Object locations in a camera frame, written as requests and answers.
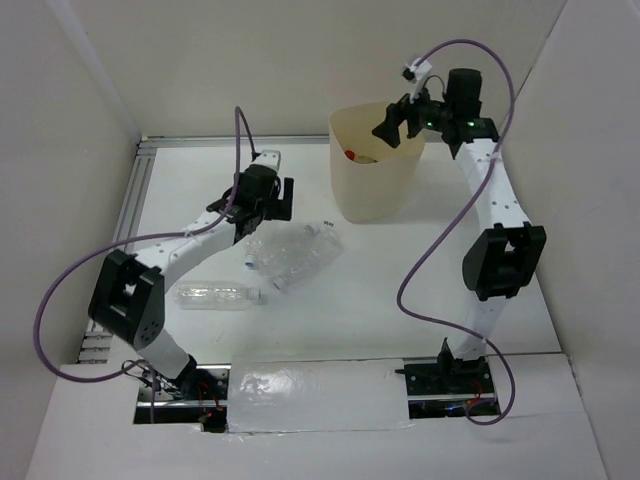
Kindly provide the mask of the red label bottle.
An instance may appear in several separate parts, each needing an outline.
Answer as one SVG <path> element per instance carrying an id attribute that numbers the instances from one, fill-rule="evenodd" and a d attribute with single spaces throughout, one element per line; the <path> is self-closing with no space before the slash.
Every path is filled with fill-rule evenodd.
<path id="1" fill-rule="evenodd" d="M 372 158 L 370 156 L 366 156 L 366 155 L 360 155 L 360 154 L 356 154 L 354 151 L 352 150 L 345 150 L 344 154 L 346 156 L 347 159 L 349 159 L 350 161 L 357 163 L 357 164 L 376 164 L 378 163 L 378 160 L 375 158 Z"/>

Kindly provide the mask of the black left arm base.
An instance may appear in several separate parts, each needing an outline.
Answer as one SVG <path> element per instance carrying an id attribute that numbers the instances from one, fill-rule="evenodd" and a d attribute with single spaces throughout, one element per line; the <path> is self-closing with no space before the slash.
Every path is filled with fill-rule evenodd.
<path id="1" fill-rule="evenodd" d="M 130 377 L 137 381 L 135 425 L 192 425 L 201 431 L 227 432 L 227 399 L 230 364 L 201 365 L 209 375 L 187 394 L 159 374 L 143 368 Z"/>

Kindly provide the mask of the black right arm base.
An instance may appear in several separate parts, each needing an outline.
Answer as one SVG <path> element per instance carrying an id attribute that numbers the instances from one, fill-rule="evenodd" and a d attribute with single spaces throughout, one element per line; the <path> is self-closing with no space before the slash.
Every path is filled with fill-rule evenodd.
<path id="1" fill-rule="evenodd" d="M 464 362 L 461 371 L 445 372 L 436 360 L 405 362 L 394 371 L 404 378 L 409 418 L 437 419 L 501 413 L 491 371 L 485 358 Z"/>

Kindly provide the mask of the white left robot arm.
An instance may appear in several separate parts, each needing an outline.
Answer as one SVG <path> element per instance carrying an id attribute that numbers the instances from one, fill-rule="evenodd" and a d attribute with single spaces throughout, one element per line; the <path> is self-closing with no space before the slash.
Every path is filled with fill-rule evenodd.
<path id="1" fill-rule="evenodd" d="M 160 376 L 176 399 L 200 390 L 218 396 L 217 382 L 199 368 L 165 328 L 165 295 L 209 257 L 254 233 L 264 221 L 289 221 L 294 181 L 276 168 L 250 164 L 236 185 L 190 225 L 167 239 L 126 253 L 115 249 L 102 263 L 89 303 L 92 320 L 127 343 Z"/>

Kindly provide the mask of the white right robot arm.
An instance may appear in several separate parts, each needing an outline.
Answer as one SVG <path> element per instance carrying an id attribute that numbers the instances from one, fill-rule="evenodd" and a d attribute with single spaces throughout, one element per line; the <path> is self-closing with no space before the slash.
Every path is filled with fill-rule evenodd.
<path id="1" fill-rule="evenodd" d="M 444 341 L 436 379 L 448 392 L 460 391 L 471 379 L 470 362 L 487 350 L 510 300 L 529 285 L 546 243 L 543 227 L 522 210 L 506 172 L 493 120 L 481 115 L 482 76 L 474 69 L 450 70 L 442 100 L 433 99 L 426 83 L 430 69 L 411 66 L 404 77 L 414 88 L 386 108 L 372 133 L 393 148 L 407 127 L 408 138 L 425 130 L 438 132 L 467 180 L 480 234 L 462 260 L 462 278 L 470 302 L 462 332 Z"/>

